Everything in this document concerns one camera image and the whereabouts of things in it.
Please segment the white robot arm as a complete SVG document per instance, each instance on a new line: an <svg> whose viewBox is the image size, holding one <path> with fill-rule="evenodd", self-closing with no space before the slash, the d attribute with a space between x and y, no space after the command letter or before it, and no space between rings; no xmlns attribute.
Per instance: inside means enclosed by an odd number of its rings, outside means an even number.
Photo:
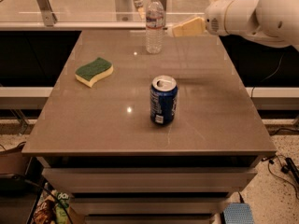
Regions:
<svg viewBox="0 0 299 224"><path fill-rule="evenodd" d="M202 17L167 29L172 37L239 35L272 48L299 50L299 0L209 0Z"/></svg>

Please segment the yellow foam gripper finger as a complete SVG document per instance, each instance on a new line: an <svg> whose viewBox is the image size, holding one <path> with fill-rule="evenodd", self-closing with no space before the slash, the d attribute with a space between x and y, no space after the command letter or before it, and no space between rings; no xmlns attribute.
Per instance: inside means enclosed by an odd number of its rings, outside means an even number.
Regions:
<svg viewBox="0 0 299 224"><path fill-rule="evenodd" d="M205 20L201 17L195 17L171 27L173 37L197 36L206 30Z"/></svg>

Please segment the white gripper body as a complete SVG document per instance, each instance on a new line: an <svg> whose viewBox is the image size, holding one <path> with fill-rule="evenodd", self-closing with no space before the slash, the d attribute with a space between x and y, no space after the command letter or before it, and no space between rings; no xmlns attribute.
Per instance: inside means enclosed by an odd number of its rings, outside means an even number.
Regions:
<svg viewBox="0 0 299 224"><path fill-rule="evenodd" d="M212 35L228 35L225 29L225 18L228 7L234 0L209 0L205 10L206 29Z"/></svg>

